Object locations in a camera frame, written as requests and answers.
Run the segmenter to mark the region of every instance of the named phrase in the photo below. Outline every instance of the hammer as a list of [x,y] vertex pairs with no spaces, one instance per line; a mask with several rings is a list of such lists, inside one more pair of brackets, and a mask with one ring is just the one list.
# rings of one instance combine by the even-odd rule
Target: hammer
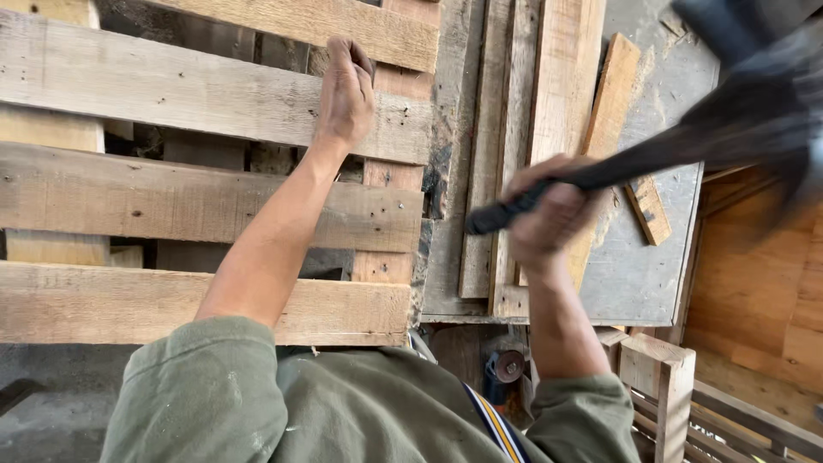
[[545,178],[509,202],[471,211],[466,233],[506,228],[535,208],[552,184],[583,191],[705,162],[713,169],[762,165],[778,180],[781,209],[819,197],[823,180],[823,26],[800,26],[778,39],[754,0],[676,0],[672,7],[729,69],[726,81],[679,124],[599,163]]

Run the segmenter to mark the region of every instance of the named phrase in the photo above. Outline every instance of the forearm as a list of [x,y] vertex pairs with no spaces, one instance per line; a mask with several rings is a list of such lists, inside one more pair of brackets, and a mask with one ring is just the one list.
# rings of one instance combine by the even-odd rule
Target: forearm
[[323,141],[309,148],[223,259],[195,320],[235,315],[276,324],[314,237],[343,151]]
[[565,257],[528,270],[532,357],[540,378],[574,378],[611,371],[583,309]]

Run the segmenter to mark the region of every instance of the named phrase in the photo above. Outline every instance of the concrete floor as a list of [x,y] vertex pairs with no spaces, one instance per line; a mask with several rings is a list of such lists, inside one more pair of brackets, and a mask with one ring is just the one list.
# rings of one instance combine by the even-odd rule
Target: concrete floor
[[137,345],[0,345],[0,387],[43,386],[0,416],[0,461],[98,461],[106,424]]

